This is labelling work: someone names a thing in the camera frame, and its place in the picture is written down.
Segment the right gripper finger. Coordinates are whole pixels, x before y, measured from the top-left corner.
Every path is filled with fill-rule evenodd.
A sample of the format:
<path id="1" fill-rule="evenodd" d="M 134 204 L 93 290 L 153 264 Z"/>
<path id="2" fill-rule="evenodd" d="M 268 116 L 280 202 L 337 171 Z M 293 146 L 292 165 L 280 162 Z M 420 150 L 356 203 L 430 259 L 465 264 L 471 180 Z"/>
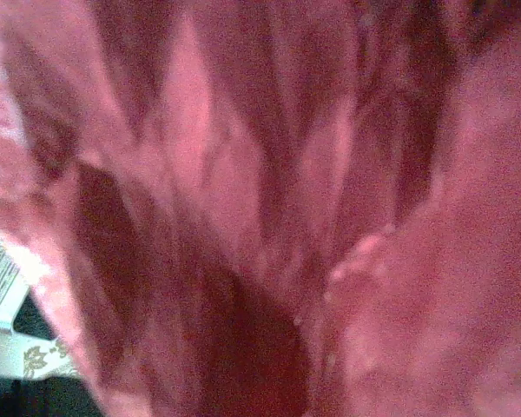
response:
<path id="1" fill-rule="evenodd" d="M 0 416 L 101 416 L 86 387 L 78 380 L 0 379 Z"/>

